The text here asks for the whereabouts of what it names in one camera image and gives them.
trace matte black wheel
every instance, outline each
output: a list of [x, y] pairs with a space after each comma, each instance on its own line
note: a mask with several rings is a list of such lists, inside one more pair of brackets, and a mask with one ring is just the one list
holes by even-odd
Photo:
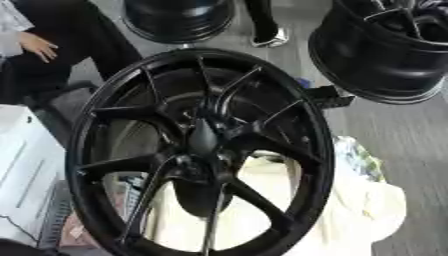
[[[101, 144], [115, 120], [151, 124], [159, 135], [154, 152], [110, 159]], [[286, 211], [237, 176], [256, 150], [276, 152], [302, 167]], [[147, 58], [99, 89], [77, 121], [66, 167], [80, 219], [114, 255], [277, 256], [297, 243], [322, 212], [333, 180], [333, 154], [321, 111], [293, 78], [245, 54], [191, 49]], [[147, 174], [126, 223], [102, 182], [115, 172]], [[200, 252], [170, 249], [140, 234], [140, 221], [166, 182], [174, 184], [186, 211], [208, 219]], [[233, 197], [266, 214], [270, 228], [234, 248], [214, 250], [219, 214]]]

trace black pants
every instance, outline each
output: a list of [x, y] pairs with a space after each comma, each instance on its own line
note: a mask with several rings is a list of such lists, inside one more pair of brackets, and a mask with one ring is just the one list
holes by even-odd
[[35, 26], [28, 32], [59, 48], [58, 57], [50, 63], [30, 52], [7, 60], [14, 73], [14, 84], [1, 85], [9, 95], [7, 103], [20, 98], [20, 85], [29, 84], [23, 80], [57, 76], [62, 83], [67, 82], [72, 66], [88, 57], [104, 80], [141, 59], [115, 24], [88, 0], [17, 0], [14, 4]]
[[272, 16], [271, 0], [244, 0], [254, 23], [255, 42], [272, 39], [278, 32], [278, 25]]

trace white shoe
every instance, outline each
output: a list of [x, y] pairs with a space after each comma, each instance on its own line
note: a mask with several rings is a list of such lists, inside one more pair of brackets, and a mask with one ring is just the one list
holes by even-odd
[[255, 42], [254, 39], [251, 40], [251, 44], [253, 47], [278, 47], [286, 44], [289, 41], [289, 31], [285, 28], [279, 28], [277, 35], [269, 41], [264, 42]]

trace rim lip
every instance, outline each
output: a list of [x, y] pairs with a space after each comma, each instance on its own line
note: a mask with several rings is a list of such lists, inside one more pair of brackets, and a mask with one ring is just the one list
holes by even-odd
[[132, 31], [134, 34], [150, 40], [152, 42], [157, 42], [157, 43], [162, 43], [162, 44], [192, 44], [192, 43], [199, 43], [199, 42], [203, 42], [203, 41], [207, 41], [219, 34], [221, 34], [226, 28], [228, 28], [230, 25], [232, 25], [232, 21], [233, 21], [233, 17], [235, 16], [235, 6], [233, 4], [233, 2], [229, 2], [228, 4], [228, 8], [229, 8], [229, 15], [227, 17], [227, 19], [218, 27], [211, 29], [211, 30], [206, 30], [202, 33], [197, 33], [191, 36], [185, 36], [185, 37], [180, 37], [177, 39], [172, 39], [172, 38], [168, 38], [165, 36], [158, 36], [156, 34], [150, 33], [148, 31], [145, 31], [143, 29], [138, 28], [136, 25], [134, 25], [130, 18], [127, 15], [126, 12], [126, 7], [123, 6], [122, 8], [122, 20], [123, 23], [126, 25], [126, 27]]
[[[73, 129], [72, 136], [69, 141], [67, 155], [66, 155], [66, 176], [69, 184], [70, 192], [72, 194], [72, 199], [74, 202], [75, 210], [81, 219], [81, 221], [85, 224], [86, 228], [89, 232], [97, 239], [97, 241], [107, 250], [112, 252], [115, 255], [120, 256], [129, 256], [129, 255], [141, 255], [139, 251], [132, 251], [132, 254], [127, 254], [125, 250], [121, 246], [118, 246], [116, 243], [113, 243], [113, 239], [115, 237], [113, 234], [108, 233], [106, 228], [112, 229], [117, 228], [118, 224], [114, 223], [112, 219], [108, 219], [106, 222], [113, 224], [113, 226], [105, 227], [98, 225], [98, 223], [106, 223], [105, 220], [97, 218], [99, 215], [94, 214], [91, 216], [88, 214], [91, 211], [91, 206], [87, 206], [92, 199], [85, 198], [87, 192], [84, 192], [80, 186], [79, 173], [77, 172], [76, 166], [82, 163], [82, 152], [81, 149], [84, 143], [85, 138], [87, 136], [88, 131], [91, 129], [91, 125], [93, 124], [93, 118], [89, 115], [91, 109], [98, 104], [104, 104], [108, 98], [103, 98], [103, 95], [114, 95], [116, 91], [123, 87], [123, 85], [127, 84], [126, 79], [122, 79], [122, 77], [129, 77], [133, 72], [135, 72], [138, 67], [146, 66], [151, 70], [151, 64], [154, 65], [155, 62], [167, 63], [164, 59], [168, 57], [168, 59], [178, 58], [181, 55], [185, 55], [184, 57], [190, 56], [194, 57], [197, 55], [203, 55], [205, 59], [207, 59], [207, 55], [210, 57], [221, 57], [221, 58], [229, 58], [238, 60], [240, 62], [246, 63], [258, 63], [260, 66], [266, 68], [269, 71], [270, 76], [273, 76], [275, 79], [279, 79], [279, 83], [284, 86], [284, 88], [291, 93], [292, 96], [303, 98], [303, 100], [307, 103], [307, 112], [310, 114], [310, 123], [314, 126], [313, 128], [319, 132], [319, 134], [315, 134], [316, 136], [316, 154], [322, 157], [324, 160], [323, 164], [319, 167], [319, 173], [316, 175], [315, 181], [312, 184], [315, 188], [313, 193], [308, 195], [308, 200], [306, 202], [306, 210], [305, 205], [299, 212], [299, 216], [295, 216], [295, 220], [297, 223], [301, 225], [294, 230], [294, 232], [289, 232], [288, 235], [282, 236], [279, 239], [279, 242], [265, 251], [256, 254], [256, 256], [278, 256], [286, 251], [288, 251], [292, 246], [295, 245], [314, 225], [320, 216], [323, 208], [326, 204], [326, 201], [329, 197], [332, 183], [333, 183], [333, 175], [334, 175], [334, 149], [333, 142], [330, 130], [327, 126], [326, 120], [321, 113], [321, 110], [318, 109], [311, 100], [307, 97], [304, 92], [304, 89], [300, 88], [298, 82], [294, 80], [292, 77], [287, 75], [285, 72], [281, 71], [277, 67], [272, 64], [258, 59], [256, 57], [236, 53], [232, 51], [223, 51], [212, 48], [195, 48], [195, 49], [185, 49], [185, 50], [174, 50], [171, 52], [161, 53], [152, 57], [148, 57], [142, 61], [139, 61], [128, 68], [120, 71], [114, 77], [112, 77], [109, 81], [106, 82], [104, 86], [102, 86], [91, 98], [91, 100], [85, 105], [81, 115], [78, 117], [76, 125]], [[291, 201], [290, 207], [294, 204], [294, 200]], [[103, 215], [108, 215], [105, 209], [103, 210]], [[233, 247], [230, 249], [220, 250], [215, 252], [216, 255], [241, 255], [237, 254], [238, 250], [241, 248], [244, 249], [244, 245], [248, 244], [246, 242], [237, 247]], [[184, 252], [178, 251], [171, 248], [163, 247], [157, 243], [152, 242], [152, 246], [157, 246], [156, 249], [160, 249], [161, 252], [167, 252], [167, 254], [159, 254], [159, 255], [197, 255], [196, 252]]]
[[339, 5], [341, 8], [343, 8], [346, 13], [352, 17], [356, 22], [357, 25], [361, 29], [366, 29], [365, 32], [372, 32], [375, 34], [378, 34], [378, 36], [383, 37], [382, 39], [388, 39], [395, 43], [402, 43], [406, 45], [412, 45], [414, 47], [417, 47], [418, 50], [426, 50], [426, 51], [440, 51], [440, 52], [447, 52], [448, 51], [448, 42], [442, 43], [442, 42], [435, 42], [435, 41], [428, 41], [428, 40], [420, 40], [417, 38], [407, 37], [404, 35], [400, 35], [397, 33], [393, 33], [392, 31], [389, 31], [386, 28], [383, 28], [381, 26], [378, 26], [374, 23], [369, 23], [363, 19], [362, 16], [359, 16], [356, 14], [352, 9], [350, 9], [344, 2], [346, 0], [334, 0], [333, 4]]
[[328, 78], [332, 83], [334, 83], [336, 86], [346, 90], [347, 92], [350, 92], [358, 97], [378, 102], [378, 103], [385, 103], [385, 104], [391, 104], [391, 105], [412, 105], [412, 104], [418, 104], [424, 101], [427, 101], [431, 99], [432, 97], [436, 96], [444, 87], [444, 76], [440, 78], [440, 80], [434, 84], [433, 87], [429, 88], [428, 90], [422, 91], [420, 93], [416, 93], [413, 95], [406, 95], [406, 90], [402, 90], [402, 96], [397, 95], [389, 95], [386, 92], [375, 92], [369, 89], [364, 89], [359, 86], [350, 85], [340, 78], [333, 72], [331, 72], [327, 66], [321, 61], [319, 54], [316, 50], [316, 40], [318, 37], [319, 30], [314, 31], [310, 39], [308, 40], [308, 49], [309, 54], [311, 57], [311, 60], [316, 65], [317, 69], [319, 69], [322, 74]]

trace hand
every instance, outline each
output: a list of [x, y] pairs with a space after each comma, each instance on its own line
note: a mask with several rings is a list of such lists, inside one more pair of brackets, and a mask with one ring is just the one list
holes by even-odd
[[19, 32], [19, 43], [23, 49], [35, 53], [45, 63], [58, 56], [54, 51], [57, 45], [31, 33]]

